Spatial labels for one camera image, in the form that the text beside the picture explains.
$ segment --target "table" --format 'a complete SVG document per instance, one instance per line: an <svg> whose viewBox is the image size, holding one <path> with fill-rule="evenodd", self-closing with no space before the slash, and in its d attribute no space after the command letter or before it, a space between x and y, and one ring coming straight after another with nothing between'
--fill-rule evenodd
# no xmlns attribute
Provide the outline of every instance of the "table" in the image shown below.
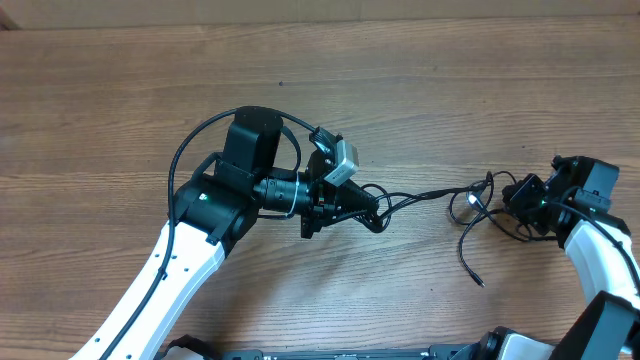
<svg viewBox="0 0 640 360"><path fill-rule="evenodd" d="M395 191L596 157L621 167L612 213L637 234L639 100L637 16L2 32L0 357L67 358L90 338L166 220L175 149L216 113L263 105L341 132L359 150L354 180ZM194 140L178 184L229 122ZM294 159L283 143L277 165ZM347 222L304 240L297 219L260 221L168 339L410 348L503 325L558 341L585 306L563 252L483 223L465 241L479 288L447 201L379 235Z"/></svg>

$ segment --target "beige wall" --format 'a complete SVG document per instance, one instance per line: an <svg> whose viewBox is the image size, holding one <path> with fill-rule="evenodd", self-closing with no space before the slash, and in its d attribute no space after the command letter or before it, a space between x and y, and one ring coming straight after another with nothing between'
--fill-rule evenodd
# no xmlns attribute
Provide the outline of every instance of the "beige wall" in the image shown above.
<svg viewBox="0 0 640 360"><path fill-rule="evenodd" d="M637 14L640 0L0 0L22 29Z"/></svg>

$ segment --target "robotic arm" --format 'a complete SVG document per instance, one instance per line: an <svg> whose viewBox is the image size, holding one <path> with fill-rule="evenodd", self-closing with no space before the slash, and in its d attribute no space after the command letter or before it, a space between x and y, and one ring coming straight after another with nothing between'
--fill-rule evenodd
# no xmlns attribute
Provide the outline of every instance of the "robotic arm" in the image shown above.
<svg viewBox="0 0 640 360"><path fill-rule="evenodd" d="M478 189L472 185L413 195L393 208L388 200L390 208L379 216L379 201L392 195L378 187L384 196L374 197L364 190L371 185L359 187L350 180L358 170L358 153L342 136L334 136L322 128L314 129L296 119L310 130L309 140L316 147L305 171L301 172L298 171L299 145L283 124L283 117L292 119L290 115L261 107L242 107L225 113L229 114L235 114L235 118L223 152L211 154L173 195L173 214L170 211L170 221L162 229L147 263L105 323L73 359L153 358L193 294L220 267L258 218L289 219L299 215L303 238L311 238L323 227L351 218L380 232L388 225L391 213L412 201L437 198L451 191L469 193ZM296 148L297 163L293 170L273 167L281 134ZM213 175L206 174L212 165ZM640 328L636 310L640 309L638 266L631 255L628 228L621 219L607 214L619 170L585 157L556 157L552 166L555 173L545 182L529 174L524 180L507 186L503 190L504 212L540 234L556 233L559 246L578 271L587 302L591 302L589 308L597 303L602 306L595 306L596 313L605 305L610 309L611 304L624 309L626 322L618 322L622 326L615 341L603 342L587 336L589 331L585 333L584 324L571 339L577 338L578 342L587 339L582 346L585 349L595 346L594 343L604 343L606 346L599 349L606 347L602 353L608 351L607 354L612 351L617 354L623 345L635 348L634 344L640 343L640 336L635 336ZM472 203L471 199L476 198L468 196L468 199ZM471 205L487 212L479 204L478 196L477 204ZM261 215L261 209L283 215ZM170 236L172 221L177 225L174 235ZM166 266L165 257L169 259ZM605 312L599 312L599 320L605 319ZM598 319L595 322L591 319L587 324L592 325L587 326L591 329L590 335L596 333ZM581 317L576 326L583 320ZM523 358L546 360L567 358L564 356L567 351L576 353L575 340L569 339L569 347L561 342L554 349L526 339L514 333L490 332L480 343L473 344L466 352L460 351L454 358L511 359L524 352ZM440 358L423 356L422 359Z"/></svg>

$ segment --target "wooden surface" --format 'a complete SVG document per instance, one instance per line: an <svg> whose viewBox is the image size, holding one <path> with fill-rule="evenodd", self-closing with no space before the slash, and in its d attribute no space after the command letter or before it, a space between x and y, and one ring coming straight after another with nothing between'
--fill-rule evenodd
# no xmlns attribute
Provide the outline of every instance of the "wooden surface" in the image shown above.
<svg viewBox="0 0 640 360"><path fill-rule="evenodd" d="M640 0L0 0L20 29L636 15Z"/></svg>
<svg viewBox="0 0 640 360"><path fill-rule="evenodd" d="M546 176L555 153L600 158L621 167L612 213L640 232L636 16L2 32L0 84L2 359L66 358L90 338L165 222L176 147L245 104L342 132L355 180L396 191ZM228 123L189 147L179 183ZM293 149L278 156L290 166ZM169 339L408 348L497 325L560 339L585 305L562 251L479 225L465 253L481 289L446 204L401 211L380 235L349 222L302 240L297 219L261 221Z"/></svg>

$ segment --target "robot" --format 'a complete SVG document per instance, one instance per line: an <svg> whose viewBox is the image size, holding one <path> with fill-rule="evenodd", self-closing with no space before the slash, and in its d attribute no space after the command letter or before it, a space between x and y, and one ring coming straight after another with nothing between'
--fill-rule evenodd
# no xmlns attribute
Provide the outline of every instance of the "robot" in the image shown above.
<svg viewBox="0 0 640 360"><path fill-rule="evenodd" d="M202 129L230 115L234 121L224 150L207 157L174 193L175 168L184 148ZM304 171L299 171L300 146L284 126L283 118L309 130L309 140L316 147ZM296 148L293 170L273 167L281 135ZM191 297L219 269L258 218L284 220L298 215L303 238L349 219L379 233L389 225L391 214L405 206L449 194L466 194L477 216L472 222L463 223L467 225L465 234L485 218L507 232L493 219L495 211L488 209L488 202L481 200L487 188L493 195L491 173L468 187L417 195L388 193L378 185L358 186L350 179L358 170L358 152L340 134L333 135L292 115L256 106L216 115L198 126L176 152L169 171L169 220L155 248L113 312L72 359L617 359L621 351L632 353L635 358L640 353L638 265L631 253L629 229L622 219L608 214L619 169L581 156L556 156L551 165L554 172L545 181L535 174L520 181L512 177L514 183L502 190L501 211L527 229L528 236L519 233L526 239L535 239L531 227L541 235L555 233L554 239L578 272L589 305L555 346L499 327L474 344L432 345L415 350L253 350L218 354L206 343L185 336L159 353ZM206 174L211 166L213 175ZM367 188L377 188L382 195L376 197ZM393 197L404 200L392 204ZM380 203L388 207L378 214ZM281 215L261 214L261 209ZM472 279L483 286L462 256L461 260Z"/></svg>

